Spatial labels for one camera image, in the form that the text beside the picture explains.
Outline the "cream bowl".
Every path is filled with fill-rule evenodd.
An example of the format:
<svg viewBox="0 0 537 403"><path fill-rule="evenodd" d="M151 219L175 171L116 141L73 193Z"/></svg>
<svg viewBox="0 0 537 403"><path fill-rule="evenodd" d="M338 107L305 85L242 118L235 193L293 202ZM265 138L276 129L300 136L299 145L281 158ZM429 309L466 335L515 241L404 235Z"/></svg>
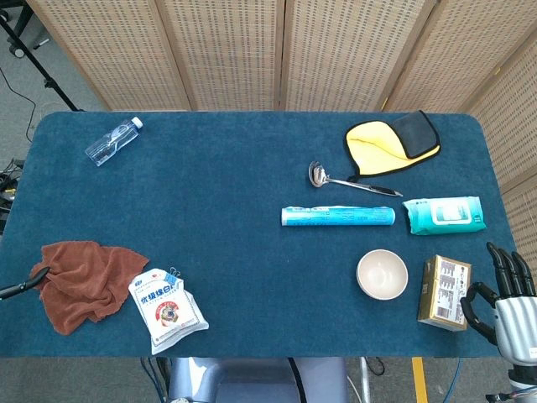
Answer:
<svg viewBox="0 0 537 403"><path fill-rule="evenodd" d="M404 261L387 249L374 249L364 254L356 269L362 291L380 301L398 298L405 291L409 273Z"/></svg>
<svg viewBox="0 0 537 403"><path fill-rule="evenodd" d="M389 301L401 296L407 288L409 277L384 272L357 273L357 283L362 291L373 299Z"/></svg>

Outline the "blue-grey robot torso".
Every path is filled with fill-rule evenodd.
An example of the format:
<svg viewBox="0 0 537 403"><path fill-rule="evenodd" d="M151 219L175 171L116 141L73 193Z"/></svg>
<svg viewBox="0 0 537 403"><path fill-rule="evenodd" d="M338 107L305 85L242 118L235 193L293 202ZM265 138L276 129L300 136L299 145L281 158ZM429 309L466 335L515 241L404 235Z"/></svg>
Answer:
<svg viewBox="0 0 537 403"><path fill-rule="evenodd" d="M177 358L170 403L349 403L345 361L324 358Z"/></svg>

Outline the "white pole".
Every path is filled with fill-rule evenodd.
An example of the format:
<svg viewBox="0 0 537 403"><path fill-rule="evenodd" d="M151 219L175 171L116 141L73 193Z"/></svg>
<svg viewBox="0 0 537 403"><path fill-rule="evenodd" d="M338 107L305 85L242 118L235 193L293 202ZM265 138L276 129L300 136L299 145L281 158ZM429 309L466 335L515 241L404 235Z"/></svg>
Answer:
<svg viewBox="0 0 537 403"><path fill-rule="evenodd" d="M365 357L359 358L361 373L362 403L371 403L368 362Z"/></svg>

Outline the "clear plastic water bottle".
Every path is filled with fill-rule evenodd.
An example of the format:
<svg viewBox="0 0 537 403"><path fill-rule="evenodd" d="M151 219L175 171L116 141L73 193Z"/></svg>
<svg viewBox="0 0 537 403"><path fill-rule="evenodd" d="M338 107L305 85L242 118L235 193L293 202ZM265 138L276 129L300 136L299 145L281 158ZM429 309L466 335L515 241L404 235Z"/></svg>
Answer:
<svg viewBox="0 0 537 403"><path fill-rule="evenodd" d="M122 147L139 135L143 122L138 117L122 122L110 133L106 133L86 148L86 156L97 166L111 159Z"/></svg>

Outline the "brown towel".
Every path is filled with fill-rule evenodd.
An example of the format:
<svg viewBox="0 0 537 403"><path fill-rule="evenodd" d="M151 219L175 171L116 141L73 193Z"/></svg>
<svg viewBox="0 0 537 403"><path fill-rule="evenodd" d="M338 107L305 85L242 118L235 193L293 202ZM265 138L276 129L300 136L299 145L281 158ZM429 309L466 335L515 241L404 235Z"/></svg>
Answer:
<svg viewBox="0 0 537 403"><path fill-rule="evenodd" d="M64 241L41 248L29 275L48 268L36 285L54 330L68 336L84 321L99 322L122 307L128 286L149 259L124 247L93 241Z"/></svg>

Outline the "woven folding screen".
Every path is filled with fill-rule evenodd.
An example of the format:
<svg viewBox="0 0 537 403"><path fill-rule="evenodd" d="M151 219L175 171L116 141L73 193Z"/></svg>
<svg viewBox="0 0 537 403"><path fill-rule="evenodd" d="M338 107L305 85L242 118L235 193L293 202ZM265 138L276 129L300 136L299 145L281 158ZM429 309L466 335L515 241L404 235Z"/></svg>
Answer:
<svg viewBox="0 0 537 403"><path fill-rule="evenodd" d="M537 268L537 0L28 0L111 110L467 112Z"/></svg>

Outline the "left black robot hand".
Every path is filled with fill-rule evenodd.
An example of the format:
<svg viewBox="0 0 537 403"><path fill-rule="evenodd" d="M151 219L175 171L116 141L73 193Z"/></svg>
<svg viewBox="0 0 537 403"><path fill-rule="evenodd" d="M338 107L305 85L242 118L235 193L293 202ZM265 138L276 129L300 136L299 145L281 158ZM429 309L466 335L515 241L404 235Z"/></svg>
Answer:
<svg viewBox="0 0 537 403"><path fill-rule="evenodd" d="M16 285L10 285L10 286L1 288L0 289L0 301L11 298L29 289L34 288L43 280L43 278L47 275L49 270L50 270L50 267L44 267L31 279L27 279L26 281L23 281L22 283L19 283Z"/></svg>

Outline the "teal wet wipes pack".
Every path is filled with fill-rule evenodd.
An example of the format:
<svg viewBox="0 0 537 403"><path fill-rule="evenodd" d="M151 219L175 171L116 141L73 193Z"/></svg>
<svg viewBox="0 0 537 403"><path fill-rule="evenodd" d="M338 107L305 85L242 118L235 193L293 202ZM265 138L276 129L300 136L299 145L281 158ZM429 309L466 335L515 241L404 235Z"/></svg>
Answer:
<svg viewBox="0 0 537 403"><path fill-rule="evenodd" d="M420 198L403 202L413 235L475 233L487 228L478 196Z"/></svg>

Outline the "black tripod stand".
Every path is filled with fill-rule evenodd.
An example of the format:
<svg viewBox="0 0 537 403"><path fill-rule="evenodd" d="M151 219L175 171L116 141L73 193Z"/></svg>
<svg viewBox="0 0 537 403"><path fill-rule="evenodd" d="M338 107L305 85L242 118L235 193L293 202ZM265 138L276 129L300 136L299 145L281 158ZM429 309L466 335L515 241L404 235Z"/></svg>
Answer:
<svg viewBox="0 0 537 403"><path fill-rule="evenodd" d="M22 40L15 34L13 29L8 25L8 22L0 16L0 26L8 34L8 37L14 42L14 47L33 64L40 75L44 79L44 87L55 91L55 93L62 99L65 105L73 112L83 112L83 109L78 108L73 101L64 93L60 88L56 80L48 73L48 71L41 65L41 63L34 57L29 48L22 42Z"/></svg>

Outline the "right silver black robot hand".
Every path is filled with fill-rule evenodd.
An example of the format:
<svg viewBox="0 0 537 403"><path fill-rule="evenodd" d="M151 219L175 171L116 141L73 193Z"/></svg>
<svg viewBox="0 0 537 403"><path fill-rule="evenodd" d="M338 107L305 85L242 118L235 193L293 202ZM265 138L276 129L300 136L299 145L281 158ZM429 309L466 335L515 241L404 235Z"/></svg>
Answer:
<svg viewBox="0 0 537 403"><path fill-rule="evenodd" d="M467 324L516 369L537 371L537 287L524 258L488 242L498 290L482 282L472 283L461 298L461 308ZM492 308L494 325L482 321L472 307L480 295Z"/></svg>

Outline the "yellow and grey cloth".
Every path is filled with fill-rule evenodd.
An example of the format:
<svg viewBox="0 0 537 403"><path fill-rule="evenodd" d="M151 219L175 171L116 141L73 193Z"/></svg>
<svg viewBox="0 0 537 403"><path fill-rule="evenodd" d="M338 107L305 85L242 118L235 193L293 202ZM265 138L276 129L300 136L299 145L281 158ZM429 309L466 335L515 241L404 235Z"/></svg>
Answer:
<svg viewBox="0 0 537 403"><path fill-rule="evenodd" d="M357 177L407 170L441 151L440 135L422 111L406 113L392 122L358 123L347 130L345 144Z"/></svg>

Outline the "yellow strip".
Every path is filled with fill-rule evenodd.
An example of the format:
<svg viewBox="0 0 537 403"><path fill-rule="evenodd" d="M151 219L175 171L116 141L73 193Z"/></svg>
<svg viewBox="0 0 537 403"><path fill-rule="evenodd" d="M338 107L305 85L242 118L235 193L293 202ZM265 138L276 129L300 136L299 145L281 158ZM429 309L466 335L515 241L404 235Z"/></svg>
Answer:
<svg viewBox="0 0 537 403"><path fill-rule="evenodd" d="M423 358L413 357L411 359L411 363L414 377L416 403L428 403Z"/></svg>

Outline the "blue plastic bag roll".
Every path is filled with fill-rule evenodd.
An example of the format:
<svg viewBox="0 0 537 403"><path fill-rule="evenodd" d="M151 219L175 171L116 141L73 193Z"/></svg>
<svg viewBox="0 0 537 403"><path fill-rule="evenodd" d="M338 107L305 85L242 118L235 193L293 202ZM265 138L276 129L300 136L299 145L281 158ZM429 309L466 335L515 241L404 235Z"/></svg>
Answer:
<svg viewBox="0 0 537 403"><path fill-rule="evenodd" d="M294 226L391 226L395 211L390 207L285 207L281 225Z"/></svg>

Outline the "white sugar bag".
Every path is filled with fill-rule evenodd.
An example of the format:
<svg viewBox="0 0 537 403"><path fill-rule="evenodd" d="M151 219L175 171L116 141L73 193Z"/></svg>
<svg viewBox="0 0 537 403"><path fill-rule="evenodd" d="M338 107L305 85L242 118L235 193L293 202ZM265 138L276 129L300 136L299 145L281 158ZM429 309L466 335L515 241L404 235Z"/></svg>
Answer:
<svg viewBox="0 0 537 403"><path fill-rule="evenodd" d="M151 269L133 278L128 290L150 334L151 354L173 347L194 332L209 328L184 281L170 285L165 270Z"/></svg>

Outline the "gold carton box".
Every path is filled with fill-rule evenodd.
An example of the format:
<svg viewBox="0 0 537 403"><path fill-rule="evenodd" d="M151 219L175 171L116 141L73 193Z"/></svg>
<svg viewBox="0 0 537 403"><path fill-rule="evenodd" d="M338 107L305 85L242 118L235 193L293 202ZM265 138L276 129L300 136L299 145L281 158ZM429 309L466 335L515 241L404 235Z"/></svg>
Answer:
<svg viewBox="0 0 537 403"><path fill-rule="evenodd" d="M472 265L436 254L424 265L418 322L451 332L467 329L460 299L471 282Z"/></svg>

